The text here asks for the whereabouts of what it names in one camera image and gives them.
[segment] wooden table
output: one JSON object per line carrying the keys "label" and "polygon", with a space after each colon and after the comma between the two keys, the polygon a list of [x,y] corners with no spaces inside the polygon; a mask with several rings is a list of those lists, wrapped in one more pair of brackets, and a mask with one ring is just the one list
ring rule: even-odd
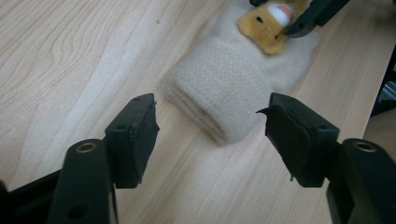
{"label": "wooden table", "polygon": [[[62,167],[65,151],[154,92],[161,131],[121,223],[330,223],[264,136],[218,147],[161,94],[166,71],[221,1],[0,1],[0,178],[13,190]],[[324,28],[293,96],[362,137],[396,39],[391,1],[351,1]]]}

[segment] beige sock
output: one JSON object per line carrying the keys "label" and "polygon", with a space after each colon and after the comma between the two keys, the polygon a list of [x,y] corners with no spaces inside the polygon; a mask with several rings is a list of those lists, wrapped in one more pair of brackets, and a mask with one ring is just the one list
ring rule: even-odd
{"label": "beige sock", "polygon": [[318,43],[318,34],[311,34],[287,40],[281,54],[265,55],[237,28],[237,20],[251,9],[248,1],[226,2],[196,47],[166,76],[167,98],[221,145],[248,134],[271,92],[291,89]]}

